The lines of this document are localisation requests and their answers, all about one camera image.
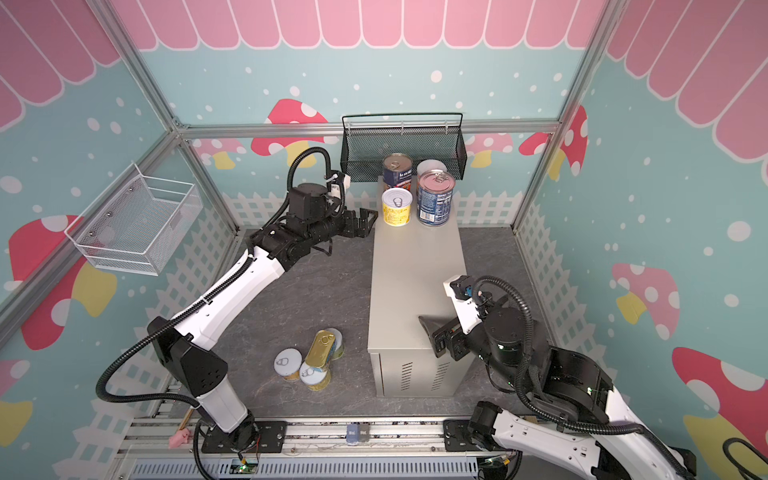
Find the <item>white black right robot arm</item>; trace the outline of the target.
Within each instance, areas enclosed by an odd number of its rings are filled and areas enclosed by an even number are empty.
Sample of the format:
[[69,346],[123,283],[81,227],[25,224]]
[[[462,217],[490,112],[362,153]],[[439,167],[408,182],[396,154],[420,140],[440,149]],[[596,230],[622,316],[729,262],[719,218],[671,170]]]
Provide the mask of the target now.
[[696,457],[664,444],[629,409],[609,376],[583,354],[551,346],[527,311],[471,308],[470,320],[422,316],[436,356],[479,358],[506,381],[525,413],[479,402],[449,422],[446,445],[541,458],[583,479],[693,479]]

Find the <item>blue label tin can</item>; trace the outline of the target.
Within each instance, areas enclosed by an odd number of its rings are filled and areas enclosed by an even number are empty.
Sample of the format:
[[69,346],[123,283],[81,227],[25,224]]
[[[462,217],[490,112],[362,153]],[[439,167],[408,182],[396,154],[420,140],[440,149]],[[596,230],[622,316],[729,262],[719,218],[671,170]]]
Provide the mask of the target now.
[[417,197],[421,223],[441,226],[449,220],[455,184],[455,178],[441,170],[431,170],[419,177]]

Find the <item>orange green plastic-lid can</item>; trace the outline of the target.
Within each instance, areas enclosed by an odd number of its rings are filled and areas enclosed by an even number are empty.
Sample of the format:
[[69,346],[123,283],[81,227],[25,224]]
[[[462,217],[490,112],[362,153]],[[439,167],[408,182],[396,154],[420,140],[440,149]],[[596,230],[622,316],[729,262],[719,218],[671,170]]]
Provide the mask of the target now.
[[431,171],[447,172],[447,166],[440,160],[425,159],[419,162],[416,168],[416,174],[418,177],[421,177],[425,173]]

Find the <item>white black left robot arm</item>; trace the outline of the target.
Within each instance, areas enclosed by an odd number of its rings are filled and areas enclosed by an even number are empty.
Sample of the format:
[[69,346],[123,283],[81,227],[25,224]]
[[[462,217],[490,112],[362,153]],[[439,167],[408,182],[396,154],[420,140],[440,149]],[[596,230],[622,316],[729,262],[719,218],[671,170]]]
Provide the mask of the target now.
[[226,276],[199,306],[148,329],[160,363],[192,395],[197,407],[225,434],[246,428],[249,411],[228,379],[227,363],[212,349],[236,317],[267,286],[336,236],[365,238],[378,212],[350,210],[331,187],[301,184],[287,194],[285,212],[254,234]]

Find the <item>dark blue red label can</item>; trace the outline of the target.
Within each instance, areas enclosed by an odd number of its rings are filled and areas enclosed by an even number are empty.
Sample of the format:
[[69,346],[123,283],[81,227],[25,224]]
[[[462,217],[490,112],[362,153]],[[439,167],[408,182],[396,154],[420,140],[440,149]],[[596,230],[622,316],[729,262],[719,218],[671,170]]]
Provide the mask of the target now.
[[413,160],[402,153],[392,153],[383,162],[383,182],[386,189],[411,189]]

